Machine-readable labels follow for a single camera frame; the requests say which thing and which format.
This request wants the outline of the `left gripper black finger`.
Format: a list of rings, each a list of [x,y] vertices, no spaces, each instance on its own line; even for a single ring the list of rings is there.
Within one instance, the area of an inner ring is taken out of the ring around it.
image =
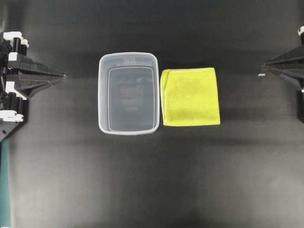
[[[38,76],[34,79],[20,79],[18,92],[20,92],[27,99],[30,99],[36,93],[65,81],[65,76]]]
[[[34,61],[24,55],[17,55],[16,72],[19,75],[25,75],[33,79],[66,79],[65,73],[62,73],[52,67],[46,66],[40,62]]]

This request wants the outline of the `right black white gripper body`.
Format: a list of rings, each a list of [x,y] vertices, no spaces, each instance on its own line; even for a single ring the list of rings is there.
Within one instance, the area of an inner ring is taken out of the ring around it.
[[[301,44],[304,45],[304,26],[298,29],[298,35],[301,38]]]

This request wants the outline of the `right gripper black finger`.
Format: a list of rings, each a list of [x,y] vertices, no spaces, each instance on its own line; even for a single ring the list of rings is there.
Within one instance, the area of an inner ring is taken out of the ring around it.
[[[304,62],[304,46],[299,46],[293,50],[280,54],[264,63],[264,66],[275,64],[297,64]]]
[[[263,64],[262,69],[274,75],[281,76],[284,80],[295,85],[297,89],[304,88],[303,64]]]

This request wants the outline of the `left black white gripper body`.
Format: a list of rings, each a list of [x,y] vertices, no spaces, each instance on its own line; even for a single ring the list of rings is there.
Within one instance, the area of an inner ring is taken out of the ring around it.
[[[21,72],[9,67],[19,55],[27,55],[29,42],[20,31],[0,33],[0,120],[4,122],[23,122],[23,103],[28,100],[21,91],[19,76]]]

